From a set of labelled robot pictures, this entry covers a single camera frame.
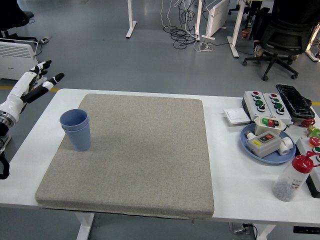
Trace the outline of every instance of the black office chair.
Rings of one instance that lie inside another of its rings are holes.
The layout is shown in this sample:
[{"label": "black office chair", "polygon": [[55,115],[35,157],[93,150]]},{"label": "black office chair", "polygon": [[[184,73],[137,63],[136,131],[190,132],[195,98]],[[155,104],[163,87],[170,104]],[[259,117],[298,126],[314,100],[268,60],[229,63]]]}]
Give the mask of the black office chair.
[{"label": "black office chair", "polygon": [[31,40],[38,42],[36,37],[18,36],[16,33],[8,33],[9,29],[23,27],[27,25],[29,21],[30,18],[20,9],[17,0],[0,1],[0,38],[10,40]]},{"label": "black office chair", "polygon": [[267,81],[267,73],[274,63],[289,70],[293,75],[292,79],[298,77],[298,72],[291,65],[293,63],[289,56],[300,55],[307,49],[313,30],[320,20],[320,0],[274,0],[272,13],[257,13],[259,24],[257,32],[264,51],[259,57],[247,57],[242,65],[246,66],[247,61],[268,61],[262,80]]},{"label": "black office chair", "polygon": [[263,54],[266,56],[246,57],[242,65],[246,66],[247,61],[270,62],[262,78],[267,81],[267,73],[276,63],[293,73],[291,78],[296,79],[299,73],[289,66],[293,63],[289,56],[300,55],[306,51],[313,29],[314,25],[271,20],[260,39],[260,45],[265,50]]}]

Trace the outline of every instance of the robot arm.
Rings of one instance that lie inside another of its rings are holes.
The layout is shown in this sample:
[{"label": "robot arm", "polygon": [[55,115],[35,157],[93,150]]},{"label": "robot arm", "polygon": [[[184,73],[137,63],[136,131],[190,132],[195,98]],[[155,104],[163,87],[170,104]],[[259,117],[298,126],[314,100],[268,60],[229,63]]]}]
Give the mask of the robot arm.
[{"label": "robot arm", "polygon": [[0,180],[9,176],[9,163],[5,158],[4,150],[11,139],[8,135],[9,128],[19,120],[19,114],[25,109],[26,104],[32,103],[53,88],[65,75],[59,73],[50,80],[45,75],[50,67],[51,60],[44,61],[27,71],[14,85],[13,89],[0,104],[0,162],[3,164],[3,173]]}]

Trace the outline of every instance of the blue plate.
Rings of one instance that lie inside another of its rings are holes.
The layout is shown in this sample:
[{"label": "blue plate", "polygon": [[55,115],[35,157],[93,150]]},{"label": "blue plate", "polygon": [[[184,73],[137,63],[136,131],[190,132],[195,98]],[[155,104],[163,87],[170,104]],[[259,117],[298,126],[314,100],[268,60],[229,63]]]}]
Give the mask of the blue plate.
[{"label": "blue plate", "polygon": [[[254,155],[251,152],[251,150],[248,148],[247,137],[246,137],[245,133],[247,131],[251,131],[252,133],[255,133],[255,126],[256,126],[255,123],[249,124],[249,125],[245,126],[244,129],[242,129],[242,131],[241,131],[240,140],[241,140],[242,146],[248,152],[248,154],[250,154],[255,159],[258,159],[258,160],[265,162],[265,163],[268,163],[268,164],[283,164],[283,163],[288,162],[294,158],[295,153],[296,153],[296,145],[295,144],[293,144],[293,148],[290,149],[289,153],[286,155],[283,155],[283,156],[281,156],[278,153],[278,151],[274,151],[273,153],[270,153],[269,155],[264,156],[262,158]],[[286,134],[284,131],[281,131],[279,137],[283,139],[285,137],[289,137],[289,135]]]}]

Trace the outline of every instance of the blue plastic cup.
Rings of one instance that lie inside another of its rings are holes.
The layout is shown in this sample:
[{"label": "blue plastic cup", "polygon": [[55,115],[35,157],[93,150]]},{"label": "blue plastic cup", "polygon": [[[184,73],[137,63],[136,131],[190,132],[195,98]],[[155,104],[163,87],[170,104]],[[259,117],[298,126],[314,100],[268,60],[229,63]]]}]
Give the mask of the blue plastic cup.
[{"label": "blue plastic cup", "polygon": [[83,152],[91,146],[91,134],[90,134],[90,123],[88,122],[84,128],[76,131],[69,131],[64,129],[65,135],[70,140],[73,148],[76,151]]},{"label": "blue plastic cup", "polygon": [[83,129],[89,122],[88,113],[82,109],[71,109],[60,117],[60,123],[64,130],[77,131]]},{"label": "blue plastic cup", "polygon": [[91,146],[88,113],[82,109],[71,109],[60,117],[61,127],[76,151],[86,151]]}]

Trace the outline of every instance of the bottle of beads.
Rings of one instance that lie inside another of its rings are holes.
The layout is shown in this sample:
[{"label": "bottle of beads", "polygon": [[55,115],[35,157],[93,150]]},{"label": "bottle of beads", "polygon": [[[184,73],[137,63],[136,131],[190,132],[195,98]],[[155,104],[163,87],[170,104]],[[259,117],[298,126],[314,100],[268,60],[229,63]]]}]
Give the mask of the bottle of beads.
[{"label": "bottle of beads", "polygon": [[308,151],[306,156],[296,156],[278,177],[272,187],[273,194],[281,201],[290,202],[299,192],[301,186],[305,183],[312,168],[318,167],[310,159],[317,153]]}]

